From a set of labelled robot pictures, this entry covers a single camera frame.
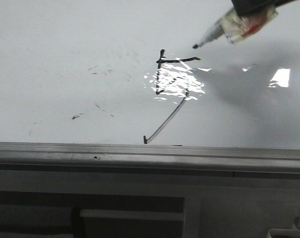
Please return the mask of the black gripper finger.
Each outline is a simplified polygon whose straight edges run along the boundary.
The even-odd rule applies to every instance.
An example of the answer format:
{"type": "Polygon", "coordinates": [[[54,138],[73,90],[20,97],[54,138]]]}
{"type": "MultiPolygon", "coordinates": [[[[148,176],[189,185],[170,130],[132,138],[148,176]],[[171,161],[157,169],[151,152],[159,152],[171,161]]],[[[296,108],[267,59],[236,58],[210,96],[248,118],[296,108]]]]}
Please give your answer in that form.
{"type": "Polygon", "coordinates": [[[293,1],[294,0],[231,0],[238,16],[252,14],[270,5],[280,7],[293,1]]]}

